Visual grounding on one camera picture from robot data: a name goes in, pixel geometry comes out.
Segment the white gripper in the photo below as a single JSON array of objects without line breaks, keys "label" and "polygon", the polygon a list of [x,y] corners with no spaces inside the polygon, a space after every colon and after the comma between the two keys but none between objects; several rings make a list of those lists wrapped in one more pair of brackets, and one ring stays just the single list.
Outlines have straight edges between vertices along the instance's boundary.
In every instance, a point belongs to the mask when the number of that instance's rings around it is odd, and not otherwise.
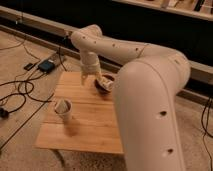
[{"label": "white gripper", "polygon": [[100,62],[95,53],[81,53],[81,85],[85,85],[88,75],[95,75],[99,83],[103,82],[103,76],[100,72]]}]

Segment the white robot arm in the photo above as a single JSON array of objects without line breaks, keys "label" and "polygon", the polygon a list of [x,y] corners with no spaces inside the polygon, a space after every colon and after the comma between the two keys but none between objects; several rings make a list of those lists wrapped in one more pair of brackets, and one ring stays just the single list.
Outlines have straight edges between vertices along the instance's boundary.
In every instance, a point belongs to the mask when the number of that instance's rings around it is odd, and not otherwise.
[{"label": "white robot arm", "polygon": [[186,171],[175,115],[175,96],[190,77],[178,50],[105,37],[97,25],[70,36],[82,77],[113,89],[114,108],[128,171]]}]

